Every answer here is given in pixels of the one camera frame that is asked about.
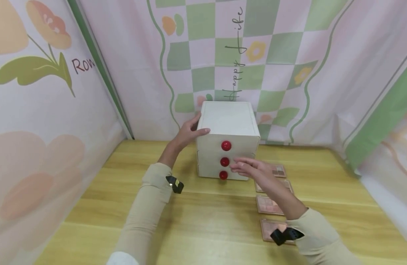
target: red round drawer knob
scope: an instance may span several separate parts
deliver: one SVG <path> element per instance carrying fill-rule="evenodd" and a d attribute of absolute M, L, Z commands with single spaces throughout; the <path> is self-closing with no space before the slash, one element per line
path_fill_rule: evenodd
<path fill-rule="evenodd" d="M 220 179 L 227 179 L 227 178 L 228 178 L 227 171 L 221 171 L 220 172 Z"/>
<path fill-rule="evenodd" d="M 222 165 L 223 167 L 227 167 L 227 166 L 229 165 L 229 159 L 226 158 L 226 157 L 223 157 L 223 158 L 221 159 L 220 163 L 221 163 L 221 165 Z"/>
<path fill-rule="evenodd" d="M 224 142 L 222 142 L 221 148 L 222 148 L 224 151 L 229 151 L 229 150 L 231 149 L 231 142 L 229 142 L 229 141 L 224 141 Z"/>

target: black strap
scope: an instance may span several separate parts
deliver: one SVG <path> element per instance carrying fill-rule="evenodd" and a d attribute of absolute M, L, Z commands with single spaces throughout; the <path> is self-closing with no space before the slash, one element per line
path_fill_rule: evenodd
<path fill-rule="evenodd" d="M 284 232 L 276 229 L 270 235 L 277 245 L 283 245 L 287 240 L 296 240 L 303 236 L 305 235 L 294 228 L 286 228 Z"/>
<path fill-rule="evenodd" d="M 178 194 L 181 193 L 181 191 L 184 188 L 183 182 L 178 181 L 178 179 L 176 179 L 175 176 L 166 176 L 166 180 L 168 181 L 168 183 L 172 187 L 172 191 L 174 193 L 178 193 Z"/>

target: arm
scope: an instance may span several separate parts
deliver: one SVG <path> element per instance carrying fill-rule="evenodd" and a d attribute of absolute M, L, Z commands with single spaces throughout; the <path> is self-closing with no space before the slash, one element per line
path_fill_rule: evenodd
<path fill-rule="evenodd" d="M 346 248 L 335 229 L 321 215 L 308 209 L 280 181 L 273 177 L 269 165 L 248 158 L 235 159 L 233 172 L 248 176 L 275 201 L 287 218 L 287 224 L 305 236 L 297 239 L 299 253 L 311 265 L 358 265 L 359 260 Z"/>
<path fill-rule="evenodd" d="M 180 151 L 196 137 L 209 133 L 209 129 L 194 130 L 199 118 L 200 113 L 184 123 L 158 162 L 148 168 L 107 265 L 146 264 L 151 238 L 172 193 L 172 187 L 165 177 L 171 175 Z"/>

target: beige arm sleeve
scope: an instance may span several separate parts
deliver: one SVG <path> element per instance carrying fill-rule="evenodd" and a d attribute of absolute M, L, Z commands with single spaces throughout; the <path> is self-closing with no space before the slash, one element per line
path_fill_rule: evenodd
<path fill-rule="evenodd" d="M 308 209 L 299 219 L 288 220 L 289 227 L 305 236 L 297 239 L 299 253 L 311 265 L 358 265 L 361 264 L 345 245 L 335 229 L 319 212 Z"/>
<path fill-rule="evenodd" d="M 171 197 L 172 187 L 165 178 L 170 174 L 167 165 L 150 165 L 115 247 L 115 251 L 130 254 L 140 265 L 146 264 L 151 237 Z"/>

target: eyeshadow palette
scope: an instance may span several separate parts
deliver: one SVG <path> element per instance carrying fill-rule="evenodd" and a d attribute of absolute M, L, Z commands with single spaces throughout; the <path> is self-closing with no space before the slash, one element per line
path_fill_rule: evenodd
<path fill-rule="evenodd" d="M 271 233 L 274 232 L 276 229 L 279 229 L 283 232 L 286 228 L 287 224 L 285 223 L 275 220 L 261 219 L 262 240 L 274 242 L 274 240 L 270 237 Z M 287 240 L 285 244 L 296 245 L 293 240 Z"/>
<path fill-rule="evenodd" d="M 267 196 L 256 196 L 257 211 L 269 215 L 284 215 L 278 204 Z"/>
<path fill-rule="evenodd" d="M 270 164 L 273 175 L 277 178 L 286 178 L 283 165 Z"/>
<path fill-rule="evenodd" d="M 290 181 L 288 181 L 287 179 L 279 179 L 279 181 L 290 190 L 290 192 L 292 194 L 295 194 L 295 192 L 293 191 L 292 185 L 290 184 Z M 263 190 L 261 189 L 261 187 L 255 182 L 255 190 L 256 192 L 263 192 Z"/>

